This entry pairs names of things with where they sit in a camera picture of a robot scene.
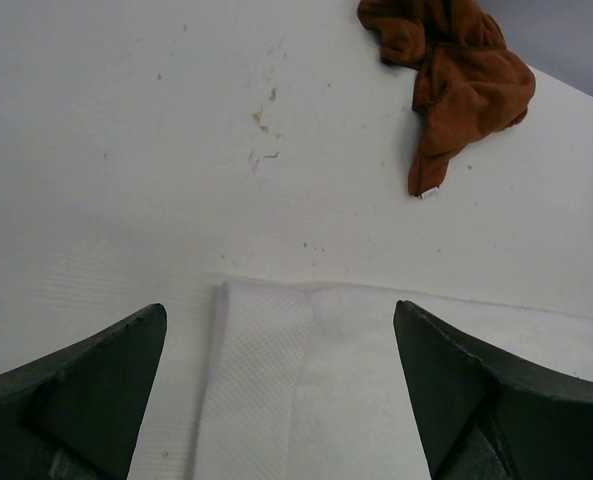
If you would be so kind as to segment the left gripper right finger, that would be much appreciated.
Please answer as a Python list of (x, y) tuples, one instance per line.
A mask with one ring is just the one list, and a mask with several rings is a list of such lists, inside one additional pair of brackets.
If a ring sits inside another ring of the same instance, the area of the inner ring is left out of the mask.
[(593, 382), (473, 337), (411, 301), (394, 330), (433, 479), (593, 479)]

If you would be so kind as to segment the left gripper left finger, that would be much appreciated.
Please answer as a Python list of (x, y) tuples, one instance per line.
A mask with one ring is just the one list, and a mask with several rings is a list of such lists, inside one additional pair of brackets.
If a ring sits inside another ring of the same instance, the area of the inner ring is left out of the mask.
[(151, 304), (0, 374), (0, 479), (126, 478), (166, 331)]

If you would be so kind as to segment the white towel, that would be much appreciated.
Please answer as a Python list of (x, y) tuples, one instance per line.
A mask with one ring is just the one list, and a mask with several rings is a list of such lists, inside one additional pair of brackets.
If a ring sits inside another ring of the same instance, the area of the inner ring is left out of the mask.
[(369, 287), (228, 281), (206, 357), (167, 336), (133, 479), (425, 479), (396, 346), (409, 300), (546, 367), (593, 380), (593, 319)]

